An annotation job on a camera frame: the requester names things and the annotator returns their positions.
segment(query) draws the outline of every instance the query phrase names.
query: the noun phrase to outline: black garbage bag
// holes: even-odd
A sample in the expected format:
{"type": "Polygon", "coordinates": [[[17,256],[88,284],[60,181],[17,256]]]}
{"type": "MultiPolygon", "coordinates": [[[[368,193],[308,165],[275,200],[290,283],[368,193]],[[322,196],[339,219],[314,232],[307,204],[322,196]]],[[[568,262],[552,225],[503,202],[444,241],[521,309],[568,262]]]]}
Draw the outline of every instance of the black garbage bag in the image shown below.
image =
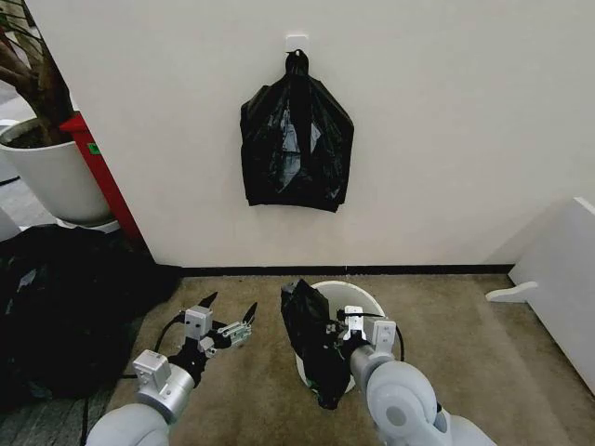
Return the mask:
{"type": "Polygon", "coordinates": [[[179,276],[119,232],[47,225],[0,243],[2,404],[80,398],[116,379],[139,317],[179,276]]]}
{"type": "Polygon", "coordinates": [[[324,85],[308,76],[303,51],[286,73],[242,106],[242,168],[248,203],[336,212],[345,202],[353,123],[324,85]]]}
{"type": "Polygon", "coordinates": [[[304,373],[318,404],[336,409],[350,382],[349,361],[343,357],[338,335],[328,330],[328,300],[303,279],[281,289],[281,313],[291,347],[304,362],[304,373]]]}

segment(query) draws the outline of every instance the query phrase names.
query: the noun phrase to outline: plant pot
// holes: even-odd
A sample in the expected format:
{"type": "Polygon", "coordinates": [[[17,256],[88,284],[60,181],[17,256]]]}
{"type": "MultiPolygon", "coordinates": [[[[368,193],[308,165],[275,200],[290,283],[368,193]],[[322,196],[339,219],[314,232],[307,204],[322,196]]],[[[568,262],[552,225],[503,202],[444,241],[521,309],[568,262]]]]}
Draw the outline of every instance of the plant pot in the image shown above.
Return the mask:
{"type": "MultiPolygon", "coordinates": [[[[347,305],[355,305],[362,307],[364,313],[373,313],[384,316],[384,310],[378,302],[368,292],[352,283],[341,281],[327,281],[318,282],[312,285],[328,300],[328,313],[331,319],[337,316],[337,310],[345,308],[347,305]]],[[[304,362],[296,355],[297,372],[302,382],[307,386],[308,379],[304,372],[304,362]]],[[[345,389],[345,393],[349,392],[355,387],[353,376],[350,378],[350,383],[345,389]]]]}
{"type": "MultiPolygon", "coordinates": [[[[17,124],[18,122],[19,121],[13,121],[12,119],[2,119],[0,120],[0,130],[17,124]]],[[[18,177],[19,174],[17,173],[17,169],[13,167],[6,156],[0,151],[0,184],[8,183],[18,177]]]]}
{"type": "Polygon", "coordinates": [[[0,151],[41,204],[53,216],[80,226],[112,220],[110,207],[74,141],[35,149],[6,145],[36,126],[37,119],[31,119],[0,131],[0,151]]]}

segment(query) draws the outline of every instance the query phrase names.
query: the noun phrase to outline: carpet floor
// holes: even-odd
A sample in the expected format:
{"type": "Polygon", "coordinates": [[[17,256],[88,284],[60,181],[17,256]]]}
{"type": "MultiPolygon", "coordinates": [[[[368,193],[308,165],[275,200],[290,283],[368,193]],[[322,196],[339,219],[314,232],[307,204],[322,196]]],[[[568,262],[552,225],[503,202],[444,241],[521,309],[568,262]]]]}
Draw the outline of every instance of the carpet floor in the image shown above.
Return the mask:
{"type": "MultiPolygon", "coordinates": [[[[237,321],[258,301],[252,337],[206,365],[173,429],[173,446],[378,445],[357,389],[328,412],[300,381],[280,314],[280,288],[294,279],[189,278],[147,315],[132,358],[153,347],[179,310],[215,291],[219,321],[237,321]]],[[[471,419],[498,445],[595,444],[593,395],[534,312],[524,304],[485,300],[486,292],[510,286],[507,276],[304,279],[343,280],[372,294],[399,323],[407,362],[428,377],[443,407],[471,419]]],[[[176,351],[182,330],[170,330],[162,353],[176,351]]],[[[132,402],[135,389],[134,380],[121,380],[109,409],[132,402]]]]}

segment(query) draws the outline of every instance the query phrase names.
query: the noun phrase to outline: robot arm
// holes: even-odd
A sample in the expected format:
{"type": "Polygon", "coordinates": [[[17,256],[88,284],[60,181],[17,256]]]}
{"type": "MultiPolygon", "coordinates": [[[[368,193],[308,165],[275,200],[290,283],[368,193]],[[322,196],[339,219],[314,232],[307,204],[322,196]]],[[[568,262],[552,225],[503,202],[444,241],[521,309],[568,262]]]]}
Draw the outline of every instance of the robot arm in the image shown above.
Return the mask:
{"type": "MultiPolygon", "coordinates": [[[[361,308],[345,308],[351,335],[366,324],[361,308]]],[[[413,365],[396,361],[392,345],[396,324],[376,320],[367,324],[370,344],[356,348],[350,369],[365,395],[380,439],[388,446],[496,446],[471,421],[451,415],[436,400],[426,376],[413,365]]]]}
{"type": "Polygon", "coordinates": [[[179,420],[192,389],[200,383],[206,361],[219,349],[243,344],[252,334],[257,304],[247,311],[242,321],[225,325],[213,321],[213,311],[209,308],[216,295],[181,312],[166,326],[184,322],[184,345],[177,355],[167,358],[144,350],[134,360],[139,381],[138,403],[105,414],[89,433],[87,446],[169,444],[170,427],[179,420]]]}

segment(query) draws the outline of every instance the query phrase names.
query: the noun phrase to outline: white wall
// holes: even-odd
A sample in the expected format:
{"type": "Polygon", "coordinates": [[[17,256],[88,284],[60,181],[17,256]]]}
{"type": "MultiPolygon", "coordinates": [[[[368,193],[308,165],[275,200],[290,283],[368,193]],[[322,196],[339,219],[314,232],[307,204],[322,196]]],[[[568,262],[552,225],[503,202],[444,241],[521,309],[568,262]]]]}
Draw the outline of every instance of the white wall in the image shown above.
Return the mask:
{"type": "Polygon", "coordinates": [[[595,190],[592,0],[28,3],[158,261],[514,262],[595,190]],[[355,123],[336,215],[244,197],[239,109],[291,32],[355,123]]]}

